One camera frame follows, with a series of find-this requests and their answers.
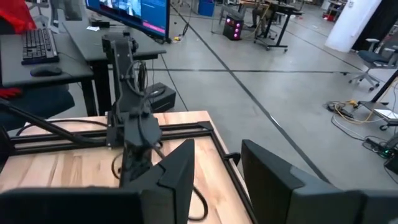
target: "chair wheel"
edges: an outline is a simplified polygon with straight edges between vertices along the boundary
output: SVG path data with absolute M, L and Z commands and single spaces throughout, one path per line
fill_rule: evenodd
M 385 131 L 385 130 L 387 130 L 387 128 L 388 128 L 387 125 L 382 125 L 382 126 L 379 127 L 379 129 L 380 129 L 381 131 Z

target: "computer monitor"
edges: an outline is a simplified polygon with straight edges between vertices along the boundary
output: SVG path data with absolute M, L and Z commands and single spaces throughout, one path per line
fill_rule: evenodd
M 101 15 L 167 40 L 170 0 L 86 0 L 86 7 Z

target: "black keyboard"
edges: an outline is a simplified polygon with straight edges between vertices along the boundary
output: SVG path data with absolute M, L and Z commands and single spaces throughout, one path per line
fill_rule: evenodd
M 51 30 L 47 28 L 28 30 L 22 35 L 23 65 L 59 62 L 57 48 Z

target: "concrete floor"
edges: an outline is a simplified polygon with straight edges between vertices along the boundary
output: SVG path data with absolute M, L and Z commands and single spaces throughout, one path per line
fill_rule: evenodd
M 318 167 L 339 188 L 396 189 L 397 184 L 383 169 L 384 159 L 334 127 L 330 123 L 332 114 L 322 107 L 331 100 L 371 99 L 376 92 L 368 93 L 367 83 L 350 85 L 349 77 L 335 73 L 358 72 L 366 67 L 354 53 L 326 48 L 333 23 L 324 21 L 322 11 L 315 6 L 305 5 L 303 10 L 302 19 L 289 22 L 282 40 L 289 51 L 283 53 L 281 49 L 265 51 L 250 39 L 233 42 L 212 34 L 210 18 L 197 14 L 190 18 L 186 6 L 180 9 L 183 17 L 171 9 L 170 36 L 182 32 L 183 19 L 190 21 L 190 28 L 181 42 L 164 45 L 164 61 L 153 61 L 153 67 L 158 68 L 155 82 L 180 93 L 172 111 L 207 110 L 231 152 L 240 151 L 242 139 L 251 139 L 311 174 L 315 175 L 310 166 Z M 245 21 L 251 22 L 250 12 Z M 213 29 L 221 32 L 222 26 L 215 21 Z M 280 26 L 273 29 L 280 31 Z M 387 80 L 393 72 L 371 73 Z M 152 82 L 152 71 L 149 78 Z M 70 92 L 76 106 L 56 118 L 86 116 L 78 85 L 70 85 Z M 392 91 L 385 100 L 394 103 Z M 368 113 L 359 109 L 355 115 L 363 119 Z M 337 119 L 362 136 L 388 139 L 394 134 L 393 128 L 379 130 L 382 121 L 355 125 Z M 305 156 L 312 165 L 302 159 Z

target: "computer mouse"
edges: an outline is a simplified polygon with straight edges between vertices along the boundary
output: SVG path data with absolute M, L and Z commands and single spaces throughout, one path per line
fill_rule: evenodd
M 53 65 L 43 65 L 37 68 L 33 68 L 30 71 L 30 75 L 33 77 L 49 77 L 49 76 L 56 76 L 61 75 L 62 70 Z

